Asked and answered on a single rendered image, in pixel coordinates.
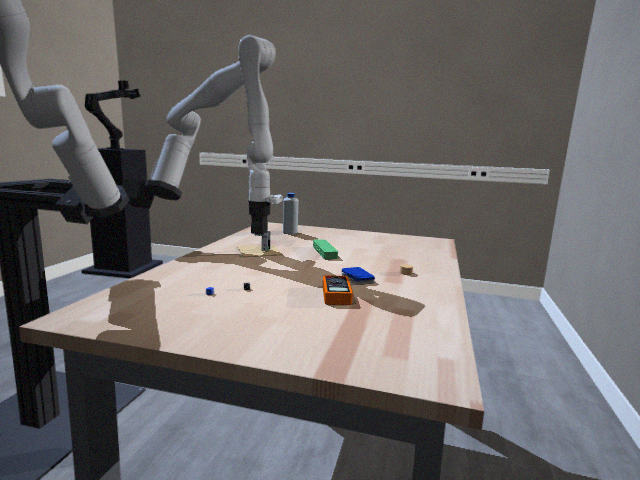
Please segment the orange digital multimeter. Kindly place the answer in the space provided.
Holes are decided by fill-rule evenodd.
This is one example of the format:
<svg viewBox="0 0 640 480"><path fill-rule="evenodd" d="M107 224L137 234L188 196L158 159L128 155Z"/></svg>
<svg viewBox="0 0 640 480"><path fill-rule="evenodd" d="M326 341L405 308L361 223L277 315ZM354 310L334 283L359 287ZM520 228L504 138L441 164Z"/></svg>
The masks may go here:
<svg viewBox="0 0 640 480"><path fill-rule="evenodd" d="M353 292L347 276L323 276L324 302L327 305L351 305Z"/></svg>

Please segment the tan square mat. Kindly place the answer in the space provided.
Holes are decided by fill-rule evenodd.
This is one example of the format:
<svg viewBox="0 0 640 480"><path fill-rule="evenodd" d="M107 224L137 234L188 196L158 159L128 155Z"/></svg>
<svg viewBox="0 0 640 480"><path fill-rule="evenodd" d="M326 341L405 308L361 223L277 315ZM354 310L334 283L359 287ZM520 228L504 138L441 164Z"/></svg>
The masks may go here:
<svg viewBox="0 0 640 480"><path fill-rule="evenodd" d="M237 246L243 257L278 256L283 255L275 245L270 245L268 251L261 251L262 245L257 246Z"/></svg>

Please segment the green rectangular box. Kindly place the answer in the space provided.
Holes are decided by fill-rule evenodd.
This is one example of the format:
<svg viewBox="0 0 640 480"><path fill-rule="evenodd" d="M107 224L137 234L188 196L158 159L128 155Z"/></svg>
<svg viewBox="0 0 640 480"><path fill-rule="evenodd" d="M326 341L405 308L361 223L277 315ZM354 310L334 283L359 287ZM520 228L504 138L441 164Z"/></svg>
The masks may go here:
<svg viewBox="0 0 640 480"><path fill-rule="evenodd" d="M338 251L325 239L313 240L313 247L324 259L338 259Z"/></svg>

